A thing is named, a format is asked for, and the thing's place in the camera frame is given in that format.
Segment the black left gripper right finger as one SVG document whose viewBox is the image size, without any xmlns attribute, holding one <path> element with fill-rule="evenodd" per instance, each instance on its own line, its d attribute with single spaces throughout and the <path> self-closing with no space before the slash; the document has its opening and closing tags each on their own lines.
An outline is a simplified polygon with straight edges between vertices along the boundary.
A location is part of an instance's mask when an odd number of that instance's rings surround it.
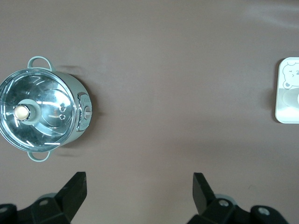
<svg viewBox="0 0 299 224">
<path fill-rule="evenodd" d="M 190 224 L 246 224 L 248 213 L 226 195 L 215 194 L 202 173 L 193 174 L 192 196 L 198 211 Z"/>
</svg>

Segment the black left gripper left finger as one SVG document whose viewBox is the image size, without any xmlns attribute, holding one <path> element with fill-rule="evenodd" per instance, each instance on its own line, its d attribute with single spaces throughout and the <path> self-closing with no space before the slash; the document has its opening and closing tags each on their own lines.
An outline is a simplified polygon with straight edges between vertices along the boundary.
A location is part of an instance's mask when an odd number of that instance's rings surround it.
<svg viewBox="0 0 299 224">
<path fill-rule="evenodd" d="M 54 196 L 34 202 L 33 223 L 70 224 L 86 196 L 86 172 L 77 172 Z"/>
</svg>

